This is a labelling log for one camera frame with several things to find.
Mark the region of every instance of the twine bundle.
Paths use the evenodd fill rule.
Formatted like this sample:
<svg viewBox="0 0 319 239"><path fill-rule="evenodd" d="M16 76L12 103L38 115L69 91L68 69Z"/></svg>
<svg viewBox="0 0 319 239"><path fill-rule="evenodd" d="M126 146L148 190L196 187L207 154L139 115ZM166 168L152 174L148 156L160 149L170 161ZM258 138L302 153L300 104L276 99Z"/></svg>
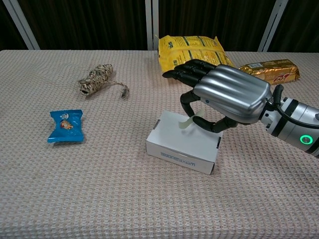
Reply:
<svg viewBox="0 0 319 239"><path fill-rule="evenodd" d="M110 76L113 72L113 66L111 64L98 65L94 70L92 70L89 75L79 80L80 83L80 92L85 95L91 95L101 89L104 84L107 85L121 85L124 87L122 91L121 98L125 99L129 95L129 88L121 83L116 81L111 81Z"/></svg>

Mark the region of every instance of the white box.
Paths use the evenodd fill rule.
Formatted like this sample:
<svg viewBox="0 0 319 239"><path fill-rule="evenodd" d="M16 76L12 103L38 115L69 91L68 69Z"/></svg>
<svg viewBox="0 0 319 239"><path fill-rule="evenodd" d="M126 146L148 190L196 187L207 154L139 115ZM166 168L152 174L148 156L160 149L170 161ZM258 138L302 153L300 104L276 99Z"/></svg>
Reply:
<svg viewBox="0 0 319 239"><path fill-rule="evenodd" d="M178 122L189 117L164 111L146 140L151 156L211 174L223 133L208 132L195 123L180 129Z"/></svg>

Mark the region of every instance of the blue wrapper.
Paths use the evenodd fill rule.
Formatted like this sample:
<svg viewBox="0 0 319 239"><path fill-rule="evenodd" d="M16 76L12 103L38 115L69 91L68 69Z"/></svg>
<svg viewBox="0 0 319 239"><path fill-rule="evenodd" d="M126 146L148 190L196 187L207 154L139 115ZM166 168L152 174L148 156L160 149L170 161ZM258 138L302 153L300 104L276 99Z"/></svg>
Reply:
<svg viewBox="0 0 319 239"><path fill-rule="evenodd" d="M52 111L51 117L56 123L55 130L48 138L53 142L82 142L84 135L81 129L81 110Z"/></svg>

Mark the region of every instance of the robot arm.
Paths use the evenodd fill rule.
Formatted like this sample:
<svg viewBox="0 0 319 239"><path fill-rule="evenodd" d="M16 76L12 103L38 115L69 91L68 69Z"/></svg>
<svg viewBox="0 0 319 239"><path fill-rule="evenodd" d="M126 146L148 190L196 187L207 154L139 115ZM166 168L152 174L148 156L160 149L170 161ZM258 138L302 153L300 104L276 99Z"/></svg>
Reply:
<svg viewBox="0 0 319 239"><path fill-rule="evenodd" d="M180 97L188 114L194 111L190 103L202 101L225 115L218 122L201 117L193 121L211 132L221 132L239 123L248 125L259 120L272 136L319 158L319 110L284 98L283 86L278 85L271 93L269 83L236 68L193 59L163 74L175 78L193 89Z"/></svg>

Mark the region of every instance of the dark curtain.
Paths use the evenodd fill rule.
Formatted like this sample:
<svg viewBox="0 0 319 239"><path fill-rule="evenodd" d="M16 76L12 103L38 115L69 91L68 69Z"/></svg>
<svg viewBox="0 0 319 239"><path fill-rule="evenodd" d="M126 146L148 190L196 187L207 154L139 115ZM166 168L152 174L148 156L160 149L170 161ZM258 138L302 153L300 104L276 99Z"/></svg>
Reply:
<svg viewBox="0 0 319 239"><path fill-rule="evenodd" d="M159 37L217 36L225 51L257 51L276 0L160 0Z"/></svg>
<svg viewBox="0 0 319 239"><path fill-rule="evenodd" d="M3 1L0 1L0 51L26 50L27 47Z"/></svg>
<svg viewBox="0 0 319 239"><path fill-rule="evenodd" d="M18 0L41 49L147 50L144 0Z"/></svg>
<svg viewBox="0 0 319 239"><path fill-rule="evenodd" d="M290 0L268 51L319 52L319 1Z"/></svg>

